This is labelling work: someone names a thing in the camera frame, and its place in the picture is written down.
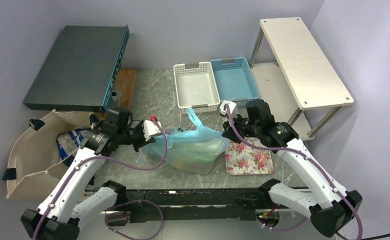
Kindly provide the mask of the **beige canvas tote bag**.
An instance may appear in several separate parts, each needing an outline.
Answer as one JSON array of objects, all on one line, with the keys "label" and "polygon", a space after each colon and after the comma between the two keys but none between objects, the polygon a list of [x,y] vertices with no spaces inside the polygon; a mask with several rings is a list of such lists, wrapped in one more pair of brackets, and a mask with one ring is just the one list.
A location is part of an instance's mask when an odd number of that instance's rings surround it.
[{"label": "beige canvas tote bag", "polygon": [[41,118],[43,126],[29,127],[15,142],[5,174],[9,200],[44,200],[57,186],[68,167],[57,146],[60,134],[90,126],[90,112],[52,110]]}]

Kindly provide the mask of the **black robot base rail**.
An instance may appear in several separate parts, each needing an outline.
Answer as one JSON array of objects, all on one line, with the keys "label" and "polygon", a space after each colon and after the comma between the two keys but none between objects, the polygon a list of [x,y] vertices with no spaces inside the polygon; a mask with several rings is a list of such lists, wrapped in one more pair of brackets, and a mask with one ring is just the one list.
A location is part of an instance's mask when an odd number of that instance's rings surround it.
[{"label": "black robot base rail", "polygon": [[278,225],[290,210],[257,188],[127,189],[103,214],[113,226],[148,221],[238,219]]}]

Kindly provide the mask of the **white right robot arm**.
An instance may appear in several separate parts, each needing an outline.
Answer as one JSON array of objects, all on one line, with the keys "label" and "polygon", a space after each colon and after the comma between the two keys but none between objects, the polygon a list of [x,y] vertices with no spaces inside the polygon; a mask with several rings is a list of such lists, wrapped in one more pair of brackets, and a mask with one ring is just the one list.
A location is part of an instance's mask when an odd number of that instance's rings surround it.
[{"label": "white right robot arm", "polygon": [[259,203],[270,208],[283,205],[309,219],[314,228],[325,237],[332,237],[355,219],[357,239],[363,236],[363,224],[358,209],[361,194],[347,190],[335,180],[308,151],[298,133],[287,122],[275,121],[267,102],[254,99],[246,104],[247,117],[238,112],[237,104],[225,100],[220,115],[226,117],[222,136],[244,143],[254,149],[273,152],[284,160],[310,190],[310,194],[288,187],[277,179],[259,187]]}]

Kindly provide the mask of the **light blue printed grocery bag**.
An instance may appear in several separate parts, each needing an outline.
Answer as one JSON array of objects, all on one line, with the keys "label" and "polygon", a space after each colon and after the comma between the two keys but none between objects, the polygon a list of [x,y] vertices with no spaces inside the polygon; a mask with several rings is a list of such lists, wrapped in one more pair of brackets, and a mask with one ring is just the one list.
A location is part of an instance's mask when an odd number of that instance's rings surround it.
[{"label": "light blue printed grocery bag", "polygon": [[194,109],[187,109],[189,120],[195,129],[169,127],[162,135],[155,137],[154,143],[142,148],[148,157],[164,161],[174,168],[196,174],[207,175],[214,166],[216,158],[229,146],[229,140],[222,133],[202,123]]}]

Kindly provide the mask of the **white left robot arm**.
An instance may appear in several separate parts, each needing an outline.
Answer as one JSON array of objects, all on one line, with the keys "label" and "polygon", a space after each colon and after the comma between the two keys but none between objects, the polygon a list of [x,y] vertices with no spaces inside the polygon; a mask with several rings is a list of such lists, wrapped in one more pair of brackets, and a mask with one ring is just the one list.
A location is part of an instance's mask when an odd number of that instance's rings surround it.
[{"label": "white left robot arm", "polygon": [[109,180],[93,195],[79,201],[96,171],[111,161],[130,169],[141,167],[112,158],[121,145],[132,145],[135,151],[154,143],[155,137],[166,137],[156,116],[132,127],[133,116],[125,108],[108,111],[106,120],[93,122],[64,176],[37,209],[26,209],[21,216],[24,229],[32,240],[75,240],[80,231],[101,212],[141,202],[131,199],[124,185]]}]

